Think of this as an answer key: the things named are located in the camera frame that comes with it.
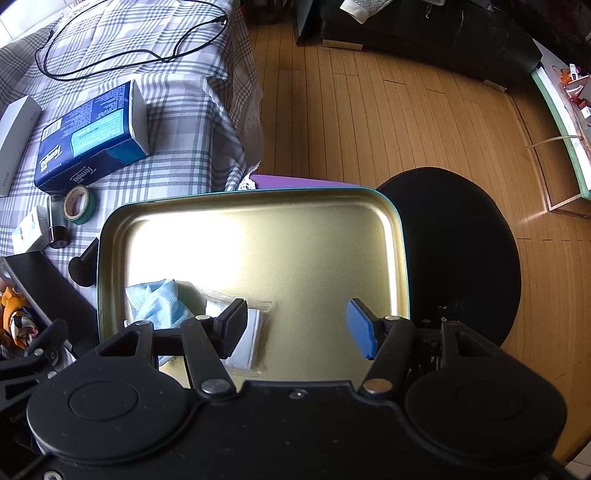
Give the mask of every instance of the round black cover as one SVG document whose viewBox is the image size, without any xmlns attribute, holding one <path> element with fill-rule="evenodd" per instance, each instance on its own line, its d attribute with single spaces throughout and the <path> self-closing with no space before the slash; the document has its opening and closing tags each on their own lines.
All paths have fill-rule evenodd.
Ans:
<svg viewBox="0 0 591 480">
<path fill-rule="evenodd" d="M 116 463 L 178 431 L 189 397 L 174 378 L 140 359 L 90 355 L 31 396 L 27 420 L 42 450 L 79 463 Z"/>
<path fill-rule="evenodd" d="M 423 437 L 466 459 L 550 453 L 566 421 L 560 393 L 517 361 L 469 358 L 417 380 L 405 397 Z"/>
</svg>

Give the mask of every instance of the blue tissue box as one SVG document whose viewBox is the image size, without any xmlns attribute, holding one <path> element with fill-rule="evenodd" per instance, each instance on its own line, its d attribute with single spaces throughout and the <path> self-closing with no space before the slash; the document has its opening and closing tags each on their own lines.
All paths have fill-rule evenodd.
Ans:
<svg viewBox="0 0 591 480">
<path fill-rule="evenodd" d="M 130 82 L 80 105 L 43 129 L 35 187 L 63 193 L 149 153 L 146 106 Z"/>
</svg>

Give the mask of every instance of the black cable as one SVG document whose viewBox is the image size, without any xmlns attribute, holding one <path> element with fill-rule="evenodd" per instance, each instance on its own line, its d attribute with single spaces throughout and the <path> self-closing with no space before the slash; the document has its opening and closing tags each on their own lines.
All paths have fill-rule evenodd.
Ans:
<svg viewBox="0 0 591 480">
<path fill-rule="evenodd" d="M 200 24 L 197 24 L 191 28 L 189 28 L 182 36 L 181 38 L 178 39 L 178 41 L 176 42 L 176 44 L 174 45 L 173 48 L 173 53 L 171 55 L 169 55 L 168 57 L 161 57 L 160 55 L 158 55 L 157 53 L 154 53 L 151 50 L 147 50 L 145 48 L 138 48 L 135 50 L 126 50 L 126 51 L 122 51 L 120 53 L 116 53 L 114 55 L 111 55 L 110 57 L 98 60 L 94 63 L 91 63 L 89 65 L 86 65 L 84 67 L 81 67 L 79 69 L 76 70 L 72 70 L 71 72 L 67 72 L 67 73 L 51 73 L 48 69 L 47 69 L 47 57 L 49 56 L 49 52 L 51 51 L 51 48 L 53 46 L 53 44 L 56 42 L 56 40 L 58 39 L 58 37 L 63 33 L 63 31 L 66 29 L 66 27 L 68 25 L 70 25 L 70 23 L 72 23 L 76 18 L 78 18 L 79 16 L 81 16 L 82 14 L 85 14 L 86 12 L 88 12 L 88 10 L 91 10 L 92 8 L 96 7 L 97 5 L 103 4 L 108 0 L 102 0 L 100 2 L 98 2 L 97 4 L 92 5 L 91 7 L 87 8 L 86 10 L 80 12 L 79 14 L 77 14 L 76 16 L 72 17 L 70 20 L 68 20 L 68 22 L 61 28 L 61 30 L 54 35 L 54 31 L 51 30 L 49 33 L 49 37 L 47 38 L 47 42 L 45 43 L 45 45 L 43 45 L 42 47 L 36 49 L 35 51 L 35 64 L 37 64 L 37 68 L 39 69 L 39 71 L 45 75 L 46 77 L 49 77 L 53 80 L 57 80 L 58 82 L 74 82 L 75 80 L 82 80 L 82 79 L 87 79 L 89 77 L 92 77 L 94 75 L 99 75 L 101 73 L 106 73 L 106 72 L 114 72 L 116 70 L 122 70 L 122 69 L 126 69 L 129 67 L 138 67 L 140 65 L 146 65 L 148 63 L 155 63 L 155 62 L 162 62 L 162 63 L 169 63 L 175 59 L 178 59 L 180 57 L 184 57 L 185 55 L 189 55 L 191 53 L 196 52 L 197 50 L 201 50 L 202 48 L 207 47 L 208 45 L 211 45 L 211 43 L 213 43 L 214 41 L 217 40 L 217 38 L 222 35 L 222 33 L 224 32 L 224 30 L 228 27 L 229 24 L 229 18 L 228 18 L 228 14 L 224 11 L 223 8 L 217 6 L 214 3 L 211 2 L 207 2 L 205 0 L 182 0 L 182 1 L 186 1 L 186 2 L 193 2 L 196 4 L 203 4 L 203 5 L 208 5 L 210 7 L 214 7 L 217 10 L 219 10 L 221 12 L 221 15 L 217 16 L 216 18 L 212 18 L 211 20 L 208 20 L 206 22 L 202 22 Z M 181 43 L 191 34 L 191 32 L 193 32 L 193 30 L 195 30 L 196 28 L 202 27 L 204 25 L 209 25 L 209 24 L 213 24 L 213 23 L 221 23 L 222 24 L 222 29 L 216 34 L 214 35 L 211 39 L 207 40 L 205 43 L 199 45 L 198 47 L 192 48 L 191 50 L 187 50 L 185 52 L 179 53 L 178 50 L 181 46 Z M 43 65 L 40 64 L 39 59 L 37 58 L 37 54 L 44 49 L 45 47 L 47 47 L 47 44 L 49 43 L 49 41 L 51 40 L 51 38 L 53 37 L 53 40 L 51 41 L 51 43 L 49 44 L 49 47 L 47 48 L 47 51 L 45 52 L 45 57 L 43 58 Z M 92 73 L 87 73 L 85 75 L 81 75 L 79 77 L 76 78 L 63 78 L 63 77 L 67 77 L 70 75 L 74 75 L 75 73 L 79 73 L 82 72 L 84 70 L 87 70 L 89 68 L 95 67 L 98 64 L 101 64 L 103 62 L 115 59 L 117 57 L 123 56 L 123 55 L 128 55 L 130 53 L 147 53 L 148 55 L 152 55 L 153 59 L 150 60 L 144 60 L 144 61 L 138 61 L 135 63 L 128 63 L 126 65 L 119 65 L 117 67 L 110 67 L 108 69 L 104 69 L 104 70 L 99 70 L 98 72 L 92 72 Z"/>
</svg>

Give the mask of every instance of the black round stool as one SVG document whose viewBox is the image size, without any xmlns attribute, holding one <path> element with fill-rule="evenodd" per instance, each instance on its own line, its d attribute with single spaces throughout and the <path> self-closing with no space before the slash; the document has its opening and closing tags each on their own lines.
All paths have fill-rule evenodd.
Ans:
<svg viewBox="0 0 591 480">
<path fill-rule="evenodd" d="M 400 214 L 411 318 L 432 327 L 458 320 L 500 346 L 517 314 L 521 269 L 493 199 L 432 167 L 400 173 L 378 190 Z"/>
</svg>

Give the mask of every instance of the roll of tape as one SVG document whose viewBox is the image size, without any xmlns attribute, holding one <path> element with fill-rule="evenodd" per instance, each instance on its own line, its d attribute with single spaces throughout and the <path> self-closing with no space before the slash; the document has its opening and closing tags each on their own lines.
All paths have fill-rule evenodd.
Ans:
<svg viewBox="0 0 591 480">
<path fill-rule="evenodd" d="M 76 202 L 81 199 L 80 210 L 76 213 L 74 207 Z M 64 200 L 64 216 L 69 222 L 76 225 L 82 225 L 90 220 L 95 212 L 96 200 L 92 192 L 83 185 L 77 185 L 72 188 Z"/>
</svg>

